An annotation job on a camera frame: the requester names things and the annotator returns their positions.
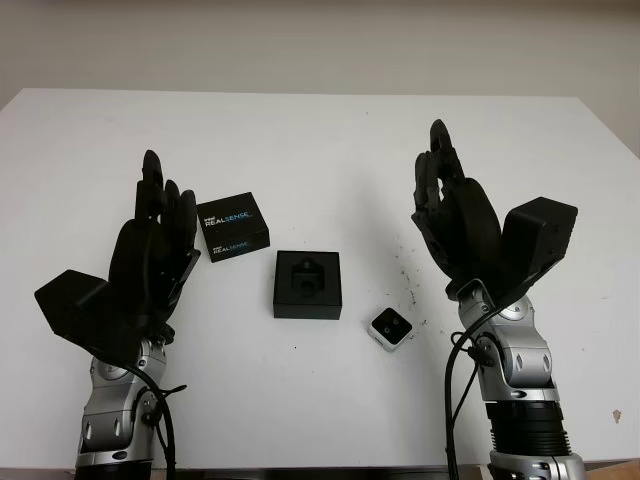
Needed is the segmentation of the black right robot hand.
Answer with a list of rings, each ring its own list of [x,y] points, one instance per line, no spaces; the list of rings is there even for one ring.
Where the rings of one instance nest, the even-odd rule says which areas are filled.
[[[475,179],[465,175],[445,123],[430,128],[430,149],[415,161],[415,212],[436,265],[450,279],[445,292],[456,300],[470,281],[497,260],[501,229],[491,202]]]

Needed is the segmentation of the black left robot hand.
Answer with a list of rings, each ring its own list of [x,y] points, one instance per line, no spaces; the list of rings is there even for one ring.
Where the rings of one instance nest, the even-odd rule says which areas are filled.
[[[168,321],[201,255],[196,232],[194,192],[165,180],[158,155],[146,151],[134,217],[119,232],[108,282],[128,324],[154,341],[174,341]]]

